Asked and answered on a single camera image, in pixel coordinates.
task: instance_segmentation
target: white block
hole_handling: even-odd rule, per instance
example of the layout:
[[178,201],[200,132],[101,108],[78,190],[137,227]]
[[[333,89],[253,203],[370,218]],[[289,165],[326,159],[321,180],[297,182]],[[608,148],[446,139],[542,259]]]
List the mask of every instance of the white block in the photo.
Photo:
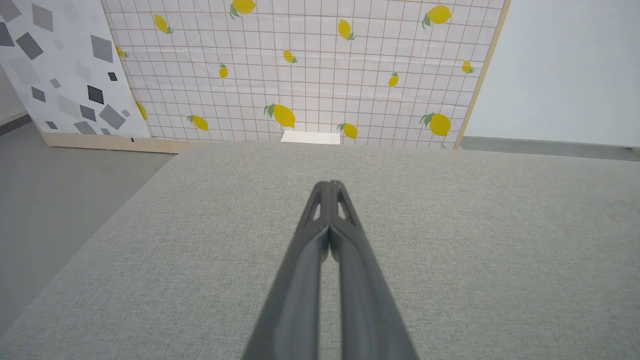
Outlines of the white block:
[[312,133],[310,131],[287,130],[282,135],[282,139],[280,142],[305,142],[340,145],[340,134]]

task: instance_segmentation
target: white wall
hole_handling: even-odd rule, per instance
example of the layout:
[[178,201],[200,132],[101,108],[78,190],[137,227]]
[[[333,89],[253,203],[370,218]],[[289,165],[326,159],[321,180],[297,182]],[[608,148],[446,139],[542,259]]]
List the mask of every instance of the white wall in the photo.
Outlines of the white wall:
[[465,136],[640,147],[640,1],[512,0]]
[[25,111],[2,66],[0,66],[0,94],[0,125],[2,125],[13,120],[14,115]]

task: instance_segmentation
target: gray carpet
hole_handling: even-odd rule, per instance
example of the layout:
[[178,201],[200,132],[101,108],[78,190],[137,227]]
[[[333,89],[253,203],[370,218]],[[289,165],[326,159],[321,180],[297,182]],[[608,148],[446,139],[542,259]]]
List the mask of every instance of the gray carpet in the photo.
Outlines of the gray carpet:
[[[237,359],[316,181],[342,180],[423,359],[639,359],[640,164],[295,143],[169,161],[5,359]],[[337,265],[321,356],[339,359]]]

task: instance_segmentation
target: white grid board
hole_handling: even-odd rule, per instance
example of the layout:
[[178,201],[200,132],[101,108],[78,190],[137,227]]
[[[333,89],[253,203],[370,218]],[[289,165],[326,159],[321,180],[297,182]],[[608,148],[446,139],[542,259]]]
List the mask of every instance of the white grid board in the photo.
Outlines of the white grid board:
[[[504,0],[258,0],[235,20],[232,0],[102,2],[154,138],[280,141],[290,128],[263,112],[275,103],[293,111],[295,131],[340,133],[347,122],[358,136],[343,135],[343,143],[452,149]],[[452,17],[423,29],[425,13],[440,4]],[[155,14],[172,34],[156,28]],[[356,39],[340,37],[341,19]],[[286,62],[284,50],[298,62]],[[465,60],[473,73],[462,71]],[[393,72],[399,82],[389,87]],[[450,118],[446,137],[419,123],[432,112]],[[205,118],[209,130],[189,115]]]

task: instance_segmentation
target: yellow lemon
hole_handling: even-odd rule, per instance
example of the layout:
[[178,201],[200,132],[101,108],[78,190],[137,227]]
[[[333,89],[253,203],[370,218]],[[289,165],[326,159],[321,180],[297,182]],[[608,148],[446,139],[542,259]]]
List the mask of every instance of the yellow lemon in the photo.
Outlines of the yellow lemon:
[[253,12],[256,7],[256,3],[253,0],[234,0],[231,3],[231,11],[229,11],[229,16],[231,19],[236,19],[236,17],[240,16],[240,13],[243,15],[248,15]]
[[202,129],[204,131],[209,131],[209,124],[207,121],[198,115],[191,115],[187,117],[187,120],[195,125],[197,128]]
[[125,53],[124,50],[122,50],[122,48],[120,48],[120,46],[117,46],[117,45],[116,45],[116,52],[118,53],[118,56],[121,58],[126,59],[129,57],[129,54]]
[[430,113],[424,115],[420,122],[423,122],[425,126],[429,124],[434,135],[447,136],[449,130],[451,130],[451,120],[442,114]]
[[349,25],[349,23],[344,19],[340,19],[340,23],[338,24],[338,34],[347,40],[353,40],[356,38],[356,35],[351,31],[351,25]]
[[350,139],[355,139],[356,137],[358,137],[358,129],[351,124],[340,124],[338,125],[337,129],[340,131],[344,131],[344,136]]
[[462,63],[462,71],[466,72],[467,74],[471,74],[476,70],[473,66],[471,66],[471,63],[469,61],[465,61]]
[[138,110],[140,110],[140,113],[142,114],[142,118],[145,120],[149,120],[147,119],[147,110],[145,109],[145,107],[142,106],[142,104],[140,104],[137,100],[136,100],[136,105],[138,105]]
[[396,85],[398,85],[398,73],[394,72],[391,74],[391,78],[389,79],[389,87],[392,88]]
[[229,71],[227,70],[227,67],[225,66],[225,64],[220,64],[220,79],[224,79],[227,77],[227,75],[229,75]]
[[269,117],[275,115],[276,121],[284,127],[296,127],[296,116],[288,107],[280,104],[271,104],[264,107],[262,113],[269,113]]
[[295,58],[289,50],[284,51],[284,59],[287,60],[287,62],[292,64],[295,64],[298,62],[298,58]]
[[449,10],[448,7],[445,5],[438,5],[424,15],[422,28],[426,29],[424,26],[431,26],[431,23],[444,24],[447,20],[451,19],[452,16],[451,10]]
[[171,28],[171,26],[166,24],[166,20],[164,19],[164,17],[156,14],[156,17],[154,17],[154,22],[158,30],[162,31],[163,33],[165,34],[173,33],[173,29]]

